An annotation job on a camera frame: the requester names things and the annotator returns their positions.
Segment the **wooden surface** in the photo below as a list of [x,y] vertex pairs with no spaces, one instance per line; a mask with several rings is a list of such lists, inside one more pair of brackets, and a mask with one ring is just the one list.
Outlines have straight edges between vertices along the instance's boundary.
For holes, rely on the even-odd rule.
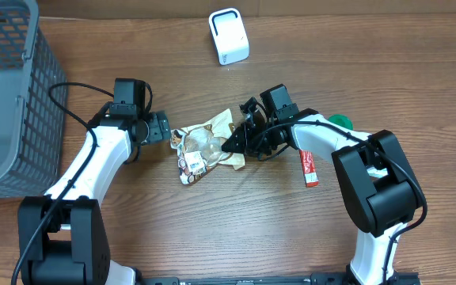
[[[299,108],[342,113],[355,128],[399,138],[429,203],[401,239],[395,264],[424,284],[456,284],[456,15],[246,18],[250,57],[219,66],[205,19],[44,21],[70,81],[112,89],[141,78],[172,127],[199,124],[284,83]],[[109,98],[70,91],[85,120]],[[63,169],[86,131],[68,119]],[[296,151],[265,163],[219,166],[182,186],[167,144],[123,166],[102,206],[112,258],[145,276],[308,275],[342,271],[356,228],[333,167],[316,160],[305,188]],[[0,284],[18,257],[19,199],[0,199]]]
[[242,16],[456,13],[456,0],[37,0],[48,17],[144,19],[208,17],[234,7]]

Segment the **green round object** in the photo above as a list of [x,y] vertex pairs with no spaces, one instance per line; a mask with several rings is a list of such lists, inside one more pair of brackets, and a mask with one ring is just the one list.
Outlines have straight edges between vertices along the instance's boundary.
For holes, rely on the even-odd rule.
[[329,117],[329,122],[334,123],[338,126],[345,127],[348,130],[353,130],[353,123],[345,115],[336,114]]

